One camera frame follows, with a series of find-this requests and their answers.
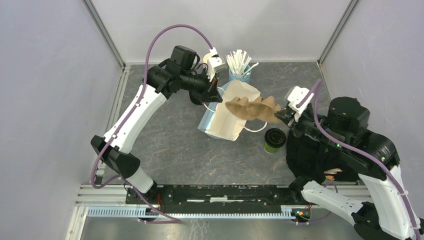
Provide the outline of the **brown cardboard cup carrier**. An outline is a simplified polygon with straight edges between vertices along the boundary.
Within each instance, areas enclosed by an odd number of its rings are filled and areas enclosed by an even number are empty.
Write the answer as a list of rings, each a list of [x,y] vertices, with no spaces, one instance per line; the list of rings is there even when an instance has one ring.
[[[259,96],[253,101],[249,101],[247,97],[234,97],[231,101],[225,103],[225,107],[230,113],[242,120],[258,119],[273,124],[281,122],[275,116],[275,113],[281,110],[281,106],[275,102],[273,96],[267,98]]]

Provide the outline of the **black cup lid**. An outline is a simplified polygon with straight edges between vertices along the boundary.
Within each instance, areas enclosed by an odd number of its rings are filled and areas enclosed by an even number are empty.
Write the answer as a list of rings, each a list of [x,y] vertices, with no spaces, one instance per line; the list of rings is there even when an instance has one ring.
[[[270,128],[264,134],[264,147],[279,149],[282,148],[287,140],[284,131],[278,128]]]

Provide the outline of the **white and blue paper bag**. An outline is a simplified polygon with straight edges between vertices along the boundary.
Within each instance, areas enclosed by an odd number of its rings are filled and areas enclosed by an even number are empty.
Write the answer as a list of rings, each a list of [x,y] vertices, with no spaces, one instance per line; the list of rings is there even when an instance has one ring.
[[[212,102],[208,105],[197,129],[215,139],[236,141],[247,121],[233,115],[225,103],[235,97],[246,97],[249,101],[253,101],[261,92],[239,80],[229,81],[218,92],[221,94],[222,102]]]

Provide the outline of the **green paper cup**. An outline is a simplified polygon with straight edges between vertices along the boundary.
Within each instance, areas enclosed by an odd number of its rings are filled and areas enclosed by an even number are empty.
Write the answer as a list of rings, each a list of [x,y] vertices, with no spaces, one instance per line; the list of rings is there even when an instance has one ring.
[[[281,146],[279,146],[278,144],[277,145],[270,144],[270,143],[265,141],[263,148],[267,153],[274,154],[281,148]]]

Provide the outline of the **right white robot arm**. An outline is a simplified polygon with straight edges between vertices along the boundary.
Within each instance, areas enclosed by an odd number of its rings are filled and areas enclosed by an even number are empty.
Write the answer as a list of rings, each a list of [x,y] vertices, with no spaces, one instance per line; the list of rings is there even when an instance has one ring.
[[[357,173],[371,201],[360,201],[325,188],[306,176],[289,185],[289,199],[319,205],[350,223],[364,240],[419,240],[424,220],[411,206],[404,188],[395,144],[368,128],[370,111],[356,98],[337,97],[326,115],[318,115],[318,89],[294,86],[284,109],[276,113],[297,136],[309,136],[340,153],[341,160]]]

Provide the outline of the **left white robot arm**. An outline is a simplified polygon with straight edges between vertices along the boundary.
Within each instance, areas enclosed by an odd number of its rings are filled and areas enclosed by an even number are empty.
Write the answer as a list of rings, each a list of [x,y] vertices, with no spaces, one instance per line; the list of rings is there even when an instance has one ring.
[[[176,45],[169,58],[152,67],[146,66],[141,86],[123,115],[103,136],[94,135],[90,142],[97,154],[91,178],[95,178],[99,162],[103,162],[117,173],[113,179],[122,178],[138,192],[137,196],[145,204],[156,200],[156,182],[145,173],[141,160],[131,154],[131,150],[153,114],[180,90],[188,91],[195,105],[223,100],[218,91],[218,80],[224,62],[209,39],[196,27],[175,24],[164,28],[150,43],[146,60],[150,59],[159,37],[176,28],[191,29],[205,40],[209,47],[205,59],[188,47]]]

